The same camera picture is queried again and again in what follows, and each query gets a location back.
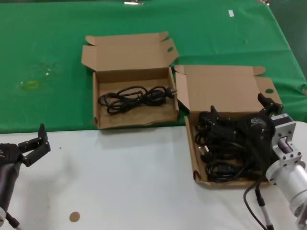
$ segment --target table surface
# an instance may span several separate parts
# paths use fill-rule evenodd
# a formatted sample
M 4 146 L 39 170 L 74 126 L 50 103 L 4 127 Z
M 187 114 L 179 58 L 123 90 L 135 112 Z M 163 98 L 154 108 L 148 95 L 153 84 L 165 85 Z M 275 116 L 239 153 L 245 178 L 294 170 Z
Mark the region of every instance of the table surface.
M 177 64 L 264 66 L 293 119 L 307 121 L 306 79 L 270 8 L 256 0 L 2 4 L 0 132 L 95 129 L 86 35 L 168 31 Z M 183 125 L 183 113 L 178 123 Z
M 294 143 L 304 153 L 307 124 Z M 35 133 L 0 135 L 19 143 Z M 185 127 L 48 134 L 52 151 L 21 167 L 9 212 L 24 230 L 259 230 L 243 202 L 243 189 L 208 189 L 192 178 Z M 277 230 L 296 230 L 276 186 L 262 189 Z M 255 195 L 248 201 L 262 214 Z M 72 223 L 72 212 L 80 213 Z M 7 222 L 1 228 L 11 230 Z

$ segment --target brown circle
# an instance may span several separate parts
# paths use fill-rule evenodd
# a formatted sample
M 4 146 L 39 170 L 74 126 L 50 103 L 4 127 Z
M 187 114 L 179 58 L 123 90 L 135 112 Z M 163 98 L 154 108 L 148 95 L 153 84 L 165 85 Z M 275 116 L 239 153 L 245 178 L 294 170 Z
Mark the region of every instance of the brown circle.
M 69 219 L 71 220 L 71 222 L 77 222 L 80 219 L 79 212 L 71 213 L 71 215 L 69 216 Z

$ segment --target open cardboard box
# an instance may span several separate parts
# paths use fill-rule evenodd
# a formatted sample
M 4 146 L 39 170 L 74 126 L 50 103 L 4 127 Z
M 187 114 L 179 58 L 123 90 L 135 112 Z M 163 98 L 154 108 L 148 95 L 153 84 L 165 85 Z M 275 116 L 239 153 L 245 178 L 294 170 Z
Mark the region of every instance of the open cardboard box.
M 110 115 L 98 98 L 130 86 L 175 88 L 169 65 L 178 57 L 168 32 L 116 36 L 86 36 L 82 63 L 93 73 L 94 118 L 98 128 L 150 125 L 177 121 L 177 96 L 162 106 L 139 106 L 123 114 Z
M 242 117 L 260 111 L 263 107 L 258 101 L 261 92 L 281 104 L 281 100 L 269 78 L 257 77 L 265 72 L 264 67 L 251 66 L 189 66 L 176 65 L 176 86 L 178 99 L 190 110 L 185 117 L 193 178 L 196 183 L 208 186 L 242 187 L 253 183 L 249 180 L 210 182 L 205 165 L 194 141 L 194 124 L 202 111 L 210 111 L 214 105 L 217 112 L 225 117 Z

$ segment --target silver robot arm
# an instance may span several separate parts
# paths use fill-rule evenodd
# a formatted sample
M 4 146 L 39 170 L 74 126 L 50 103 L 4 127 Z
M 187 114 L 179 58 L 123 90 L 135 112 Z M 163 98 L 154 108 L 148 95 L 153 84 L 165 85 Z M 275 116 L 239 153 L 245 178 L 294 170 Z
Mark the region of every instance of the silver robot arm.
M 292 142 L 296 122 L 287 114 L 271 118 L 276 122 L 272 147 L 279 160 L 266 172 L 271 184 L 278 186 L 297 217 L 299 230 L 307 230 L 307 173 L 302 153 Z

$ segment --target robotic arm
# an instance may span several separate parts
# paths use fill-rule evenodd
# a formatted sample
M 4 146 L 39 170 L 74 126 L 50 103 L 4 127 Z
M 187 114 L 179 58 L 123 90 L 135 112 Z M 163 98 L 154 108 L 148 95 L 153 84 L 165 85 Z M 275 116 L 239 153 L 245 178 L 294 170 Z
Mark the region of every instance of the robotic arm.
M 288 114 L 281 114 L 283 106 L 271 98 L 260 93 L 258 100 L 264 108 L 240 120 L 238 127 L 250 141 L 251 151 L 262 159 L 268 181 L 278 186 L 290 203 L 290 209 L 297 217 L 298 229 L 307 230 L 306 165 L 301 161 L 302 153 L 292 142 L 296 122 Z
M 307 173 L 302 153 L 292 142 L 295 121 L 287 114 L 271 118 L 274 124 L 273 151 L 278 157 L 267 170 L 266 177 L 271 184 L 279 187 L 290 203 L 290 209 L 297 217 L 296 225 L 307 230 Z
M 21 229 L 19 222 L 7 212 L 21 164 L 31 166 L 50 151 L 45 126 L 40 125 L 38 137 L 16 144 L 0 144 L 0 227 L 4 220 L 15 229 Z
M 261 227 L 264 230 L 274 229 L 259 188 L 261 181 L 266 177 L 271 184 L 280 188 L 290 203 L 290 209 L 297 217 L 296 224 L 299 230 L 307 230 L 306 165 L 301 161 L 302 153 L 292 142 L 296 123 L 288 114 L 282 114 L 283 106 L 271 98 L 266 98 L 260 93 L 258 101 L 263 106 L 261 111 L 238 119 L 220 117 L 214 106 L 211 106 L 211 112 L 206 113 L 210 114 L 210 121 L 214 125 L 212 133 L 229 140 L 237 138 L 237 134 L 240 134 L 247 152 L 257 162 L 261 175 L 245 191 L 244 202 Z M 246 194 L 252 188 L 255 188 L 266 227 L 254 215 L 247 203 Z

